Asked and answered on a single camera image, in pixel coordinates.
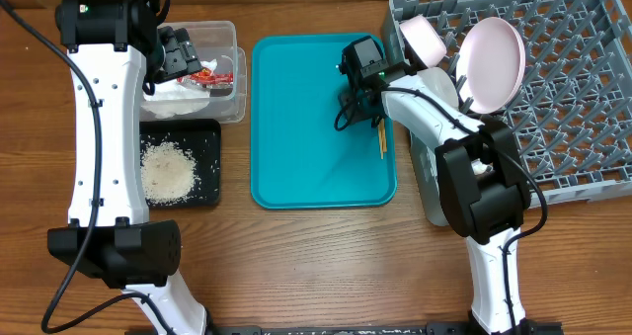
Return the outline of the white tissue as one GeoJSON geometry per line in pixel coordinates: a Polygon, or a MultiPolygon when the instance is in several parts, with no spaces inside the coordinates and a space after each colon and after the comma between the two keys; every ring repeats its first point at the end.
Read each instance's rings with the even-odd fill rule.
{"type": "Polygon", "coordinates": [[[156,119],[187,115],[205,108],[210,102],[210,90],[205,83],[214,76],[217,60],[202,61],[201,66],[200,72],[157,84],[153,95],[144,95],[141,108],[156,119]]]}

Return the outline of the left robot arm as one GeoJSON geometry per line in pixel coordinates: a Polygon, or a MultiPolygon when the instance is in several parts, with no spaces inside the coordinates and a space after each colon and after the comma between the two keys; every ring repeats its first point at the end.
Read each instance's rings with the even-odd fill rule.
{"type": "Polygon", "coordinates": [[[181,234],[153,221],[140,172],[141,100],[201,69],[185,30],[165,25],[170,0],[62,0],[55,11],[75,96],[75,185],[49,253],[117,289],[157,334],[207,334],[211,320],[179,270],[181,234]]]}

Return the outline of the grey bowl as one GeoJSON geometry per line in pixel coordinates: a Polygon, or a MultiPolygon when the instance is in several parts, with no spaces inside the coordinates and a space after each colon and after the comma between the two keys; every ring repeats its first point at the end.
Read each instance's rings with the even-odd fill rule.
{"type": "Polygon", "coordinates": [[[428,89],[450,107],[459,108],[459,98],[450,76],[441,68],[433,67],[420,72],[428,89]]]}

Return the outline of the red snack wrapper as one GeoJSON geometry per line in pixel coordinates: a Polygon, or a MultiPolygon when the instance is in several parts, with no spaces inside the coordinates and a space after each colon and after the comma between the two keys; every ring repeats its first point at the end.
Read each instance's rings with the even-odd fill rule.
{"type": "Polygon", "coordinates": [[[234,76],[232,73],[218,74],[208,68],[203,68],[200,72],[180,77],[177,81],[182,85],[202,89],[227,89],[233,87],[234,76]]]}

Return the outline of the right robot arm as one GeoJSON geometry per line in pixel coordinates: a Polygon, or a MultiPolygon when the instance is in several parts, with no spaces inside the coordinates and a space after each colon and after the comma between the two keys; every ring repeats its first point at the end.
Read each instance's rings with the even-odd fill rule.
{"type": "Polygon", "coordinates": [[[448,225],[466,241],[474,287],[471,329],[519,334],[516,243],[530,206],[528,174],[514,135],[497,120],[468,117],[449,104],[450,76],[438,67],[391,64],[371,36],[342,51],[350,91],[338,116],[348,124],[390,119],[434,153],[438,200],[448,225]]]}

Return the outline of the large white plate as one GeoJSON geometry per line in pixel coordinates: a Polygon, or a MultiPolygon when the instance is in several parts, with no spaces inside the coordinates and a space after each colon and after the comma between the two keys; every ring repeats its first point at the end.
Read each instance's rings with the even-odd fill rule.
{"type": "Polygon", "coordinates": [[[525,47],[521,35],[504,19],[489,17],[477,23],[465,36],[458,54],[455,74],[466,78],[460,95],[473,100],[470,110],[474,113],[500,110],[520,88],[525,47]]]}

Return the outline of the white pink bowl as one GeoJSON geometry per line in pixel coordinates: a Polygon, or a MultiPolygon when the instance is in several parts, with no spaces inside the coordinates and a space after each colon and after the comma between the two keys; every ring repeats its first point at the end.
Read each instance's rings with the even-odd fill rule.
{"type": "Polygon", "coordinates": [[[420,69],[436,67],[447,53],[442,38],[423,15],[401,23],[400,32],[405,44],[405,57],[413,66],[420,69]]]}

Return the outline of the white plastic cup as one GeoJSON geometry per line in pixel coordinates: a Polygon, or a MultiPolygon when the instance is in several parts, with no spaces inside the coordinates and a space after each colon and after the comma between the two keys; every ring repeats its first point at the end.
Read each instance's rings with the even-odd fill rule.
{"type": "Polygon", "coordinates": [[[479,159],[472,161],[471,167],[475,175],[483,175],[493,170],[491,165],[485,164],[479,159]]]}

